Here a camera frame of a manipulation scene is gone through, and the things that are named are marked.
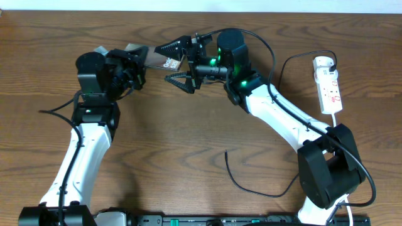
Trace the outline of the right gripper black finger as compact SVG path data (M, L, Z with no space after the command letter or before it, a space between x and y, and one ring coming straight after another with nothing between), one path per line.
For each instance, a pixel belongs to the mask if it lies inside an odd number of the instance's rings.
M191 36L183 35L169 43L157 46L155 48L155 53L180 61L183 58L183 56L187 54L187 50L191 46L192 46Z
M185 81L181 82L178 80L179 78L184 78ZM193 94L195 92L190 72L179 72L167 75L165 77L165 81L176 86L177 88L188 94Z

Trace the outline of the smartphone with bronze screen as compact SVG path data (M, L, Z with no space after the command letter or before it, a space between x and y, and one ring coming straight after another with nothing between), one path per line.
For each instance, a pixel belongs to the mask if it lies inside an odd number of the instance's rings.
M174 60L167 56L163 56L159 53L155 52L155 46L146 46L140 44L129 43L124 51L128 52L131 55L140 56L141 51L147 49L147 54L140 66L139 69L144 68L153 68L158 70L167 70L172 72L178 72L182 65L182 61Z

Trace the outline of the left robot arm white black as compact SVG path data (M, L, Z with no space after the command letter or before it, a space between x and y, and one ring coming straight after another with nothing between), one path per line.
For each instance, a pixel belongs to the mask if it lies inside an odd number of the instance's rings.
M119 124L118 100L145 83L147 46L107 51L100 46L75 62L80 90L70 100L71 118L46 110L67 122L71 138L53 184L35 207L24 207L19 225L95 225L90 201L102 159Z

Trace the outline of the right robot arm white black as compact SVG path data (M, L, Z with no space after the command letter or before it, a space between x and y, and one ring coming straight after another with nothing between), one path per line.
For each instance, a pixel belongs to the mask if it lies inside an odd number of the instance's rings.
M187 60L187 72L166 81L192 94L203 83L222 82L234 105L272 127L298 155L297 180L306 199L300 223L328 225L340 207L351 208L348 196L372 181L361 162L351 130L343 124L320 122L285 99L271 82L253 69L244 30L225 28L205 35L181 36L157 46L155 52Z

